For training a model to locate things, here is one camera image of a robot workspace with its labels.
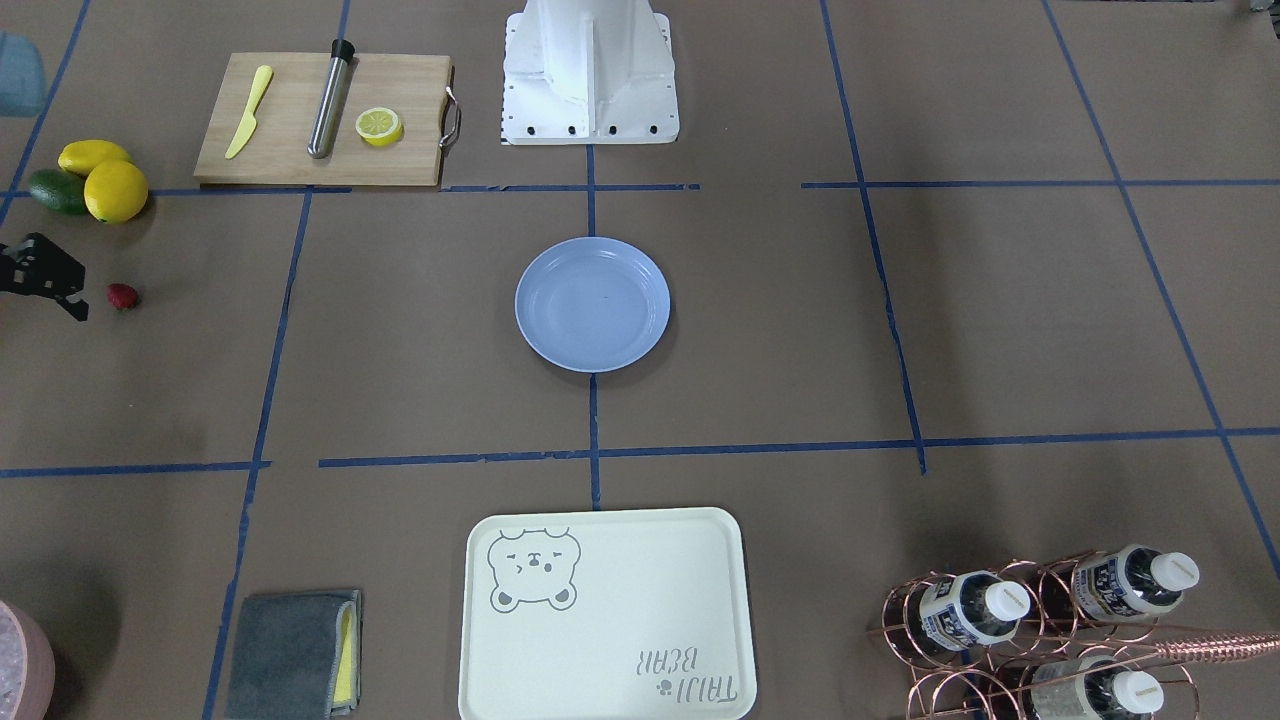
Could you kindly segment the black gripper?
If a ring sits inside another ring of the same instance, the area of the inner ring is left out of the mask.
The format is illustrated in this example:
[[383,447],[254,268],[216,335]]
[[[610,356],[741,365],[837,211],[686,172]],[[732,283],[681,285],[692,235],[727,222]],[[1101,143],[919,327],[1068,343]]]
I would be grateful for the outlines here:
[[1,246],[1,291],[55,299],[77,322],[87,322],[90,304],[79,295],[86,269],[68,251],[41,233]]

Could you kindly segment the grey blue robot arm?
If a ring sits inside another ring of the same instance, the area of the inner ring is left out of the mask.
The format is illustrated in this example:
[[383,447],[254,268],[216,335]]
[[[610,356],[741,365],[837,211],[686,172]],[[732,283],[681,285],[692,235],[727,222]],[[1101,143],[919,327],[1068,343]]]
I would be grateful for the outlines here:
[[[47,99],[44,59],[23,35],[1,32],[1,114],[36,117]],[[77,322],[90,305],[81,297],[86,269],[46,236],[33,232],[1,246],[1,291],[55,302]]]

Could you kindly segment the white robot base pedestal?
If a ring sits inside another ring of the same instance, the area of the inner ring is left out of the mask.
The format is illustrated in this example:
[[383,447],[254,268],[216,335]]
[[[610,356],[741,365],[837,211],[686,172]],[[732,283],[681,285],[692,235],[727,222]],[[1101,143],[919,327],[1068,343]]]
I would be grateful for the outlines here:
[[527,1],[506,18],[500,141],[672,143],[681,131],[669,18],[648,1]]

